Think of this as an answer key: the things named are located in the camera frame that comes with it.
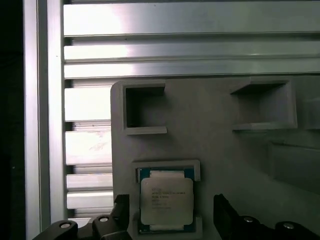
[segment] horizontal metal slat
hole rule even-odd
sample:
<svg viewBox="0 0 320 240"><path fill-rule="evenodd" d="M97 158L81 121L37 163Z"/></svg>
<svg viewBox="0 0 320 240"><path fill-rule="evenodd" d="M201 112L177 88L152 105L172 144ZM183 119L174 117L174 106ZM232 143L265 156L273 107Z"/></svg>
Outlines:
<svg viewBox="0 0 320 240"><path fill-rule="evenodd" d="M112 173L69 174L66 176L66 188L69 191L111 190L113 188Z"/></svg>
<svg viewBox="0 0 320 240"><path fill-rule="evenodd" d="M64 59L67 63L305 57L320 57L320 41L182 41L150 44L124 44L120 42L108 45L64 47Z"/></svg>
<svg viewBox="0 0 320 240"><path fill-rule="evenodd" d="M111 164L111 129L93 132L67 131L65 152L67 165Z"/></svg>
<svg viewBox="0 0 320 240"><path fill-rule="evenodd" d="M111 86L66 88L65 121L110 120L110 90Z"/></svg>
<svg viewBox="0 0 320 240"><path fill-rule="evenodd" d="M64 35L297 33L320 31L318 1L64 5Z"/></svg>
<svg viewBox="0 0 320 240"><path fill-rule="evenodd" d="M320 58L217 59L67 64L66 79L222 74L317 73Z"/></svg>
<svg viewBox="0 0 320 240"><path fill-rule="evenodd" d="M112 173L112 164L84 164L73 166L74 174L101 174L101 173Z"/></svg>
<svg viewBox="0 0 320 240"><path fill-rule="evenodd" d="M69 221L74 221L78 224L78 228L84 227L89 221L91 217L82 217L82 218L68 218Z"/></svg>
<svg viewBox="0 0 320 240"><path fill-rule="evenodd" d="M74 218L91 218L97 217L101 214L110 214L112 207L98 207L98 208L79 208L74 210Z"/></svg>
<svg viewBox="0 0 320 240"><path fill-rule="evenodd" d="M114 194L112 190L104 191L69 191L66 196L68 209L112 208Z"/></svg>

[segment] gray 3d-printed tray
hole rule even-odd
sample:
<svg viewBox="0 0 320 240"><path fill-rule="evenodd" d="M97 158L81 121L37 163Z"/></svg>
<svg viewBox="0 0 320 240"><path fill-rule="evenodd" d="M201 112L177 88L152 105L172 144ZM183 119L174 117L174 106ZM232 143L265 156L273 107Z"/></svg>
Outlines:
<svg viewBox="0 0 320 240"><path fill-rule="evenodd" d="M159 239L156 234L137 234L134 218L139 218L140 192L135 162L192 159L200 161L201 181L195 188L194 204L202 219L204 240L220 239L213 224L216 194L224 194L241 215L256 217L269 227L287 220L320 234L316 189L320 176L312 169L319 166L320 133L306 130L320 122L320 114L312 115L310 122L309 110L319 107L314 102L306 104L318 97L318 76L114 84L113 190L115 196L130 194L130 234L135 240Z"/></svg>

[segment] aluminum frame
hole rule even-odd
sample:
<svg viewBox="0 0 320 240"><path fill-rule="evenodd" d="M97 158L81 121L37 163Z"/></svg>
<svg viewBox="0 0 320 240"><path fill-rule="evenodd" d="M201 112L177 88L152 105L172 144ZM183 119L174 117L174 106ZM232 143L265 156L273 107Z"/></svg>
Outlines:
<svg viewBox="0 0 320 240"><path fill-rule="evenodd" d="M51 224L47 1L23 1L26 239Z"/></svg>

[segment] metal bolt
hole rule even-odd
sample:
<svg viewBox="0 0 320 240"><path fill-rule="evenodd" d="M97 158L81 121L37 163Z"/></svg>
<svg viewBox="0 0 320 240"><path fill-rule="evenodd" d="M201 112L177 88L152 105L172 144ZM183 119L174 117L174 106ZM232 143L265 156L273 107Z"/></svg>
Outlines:
<svg viewBox="0 0 320 240"><path fill-rule="evenodd" d="M286 229L294 229L295 228L295 226L293 226L291 223L288 223L288 222L284 223L283 226Z"/></svg>
<svg viewBox="0 0 320 240"><path fill-rule="evenodd" d="M70 226L71 226L70 223L64 223L64 224L62 224L62 225L60 226L60 228L66 229L66 228L68 228L68 227L70 227Z"/></svg>
<svg viewBox="0 0 320 240"><path fill-rule="evenodd" d="M254 220L251 218L251 217L249 217L249 216L246 216L245 218L244 218L244 220L247 222L247 223L252 223Z"/></svg>
<svg viewBox="0 0 320 240"><path fill-rule="evenodd" d="M108 218L105 217L105 216L103 216L103 217L101 217L101 218L99 219L99 221L100 221L100 222L106 222L106 221L108 221Z"/></svg>

